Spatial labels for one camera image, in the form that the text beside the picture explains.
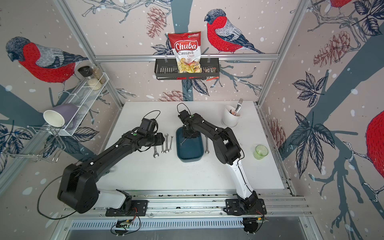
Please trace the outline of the large silver wrench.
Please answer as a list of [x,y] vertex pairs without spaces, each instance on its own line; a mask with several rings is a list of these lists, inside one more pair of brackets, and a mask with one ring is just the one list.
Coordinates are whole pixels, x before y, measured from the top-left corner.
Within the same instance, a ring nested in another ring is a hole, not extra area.
[[154,158],[157,158],[158,156],[159,156],[159,153],[158,153],[158,151],[157,151],[157,147],[154,146],[154,154],[153,154],[153,157],[154,157]]

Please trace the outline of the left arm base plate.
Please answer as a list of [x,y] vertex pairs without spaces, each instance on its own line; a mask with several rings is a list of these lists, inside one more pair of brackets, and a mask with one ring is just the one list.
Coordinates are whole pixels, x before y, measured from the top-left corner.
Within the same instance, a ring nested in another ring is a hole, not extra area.
[[128,199],[119,209],[109,208],[106,217],[143,217],[146,215],[149,201]]

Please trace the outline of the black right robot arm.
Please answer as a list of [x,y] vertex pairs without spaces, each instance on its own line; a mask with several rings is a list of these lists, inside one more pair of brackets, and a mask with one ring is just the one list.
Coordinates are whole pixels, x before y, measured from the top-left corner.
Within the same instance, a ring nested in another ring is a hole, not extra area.
[[185,137],[193,138],[195,133],[199,132],[213,142],[217,159],[230,168],[241,211],[244,214],[254,211],[259,198],[246,177],[241,161],[244,151],[232,129],[217,127],[201,115],[191,115],[186,110],[180,112],[178,118],[183,123]]

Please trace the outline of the medium silver wrench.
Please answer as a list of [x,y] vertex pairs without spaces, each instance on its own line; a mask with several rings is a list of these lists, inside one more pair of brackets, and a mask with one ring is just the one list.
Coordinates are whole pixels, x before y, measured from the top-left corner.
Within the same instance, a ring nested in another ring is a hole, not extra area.
[[206,143],[205,153],[209,154],[210,151],[209,151],[209,138],[208,137],[206,137],[205,143]]

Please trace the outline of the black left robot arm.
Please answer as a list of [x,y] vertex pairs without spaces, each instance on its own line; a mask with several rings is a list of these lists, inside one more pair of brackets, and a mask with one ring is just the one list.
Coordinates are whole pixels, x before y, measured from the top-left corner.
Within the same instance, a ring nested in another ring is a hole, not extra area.
[[94,159],[80,165],[67,166],[63,172],[58,199],[80,214],[89,211],[99,199],[97,182],[109,169],[141,147],[160,146],[164,141],[162,133],[125,133]]

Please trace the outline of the teal plastic storage box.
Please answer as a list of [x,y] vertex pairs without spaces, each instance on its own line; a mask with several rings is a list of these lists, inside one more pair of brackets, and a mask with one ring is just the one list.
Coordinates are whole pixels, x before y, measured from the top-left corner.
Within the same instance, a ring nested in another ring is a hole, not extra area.
[[176,131],[177,156],[184,163],[199,161],[204,155],[204,146],[201,133],[196,138],[184,137],[183,127]]

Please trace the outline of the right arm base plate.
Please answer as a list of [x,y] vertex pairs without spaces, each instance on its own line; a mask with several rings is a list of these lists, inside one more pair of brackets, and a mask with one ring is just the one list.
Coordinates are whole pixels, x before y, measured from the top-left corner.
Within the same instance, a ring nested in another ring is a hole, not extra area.
[[226,205],[223,211],[227,215],[242,216],[242,215],[260,215],[267,214],[266,205],[263,199],[257,199],[251,206],[242,203],[239,199],[226,199]]

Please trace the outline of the small silver wrench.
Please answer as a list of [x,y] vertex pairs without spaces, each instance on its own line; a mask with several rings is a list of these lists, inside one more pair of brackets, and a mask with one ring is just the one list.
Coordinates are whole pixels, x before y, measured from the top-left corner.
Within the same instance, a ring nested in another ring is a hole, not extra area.
[[168,136],[169,134],[165,134],[165,153],[168,153],[169,152],[169,147],[168,147]]

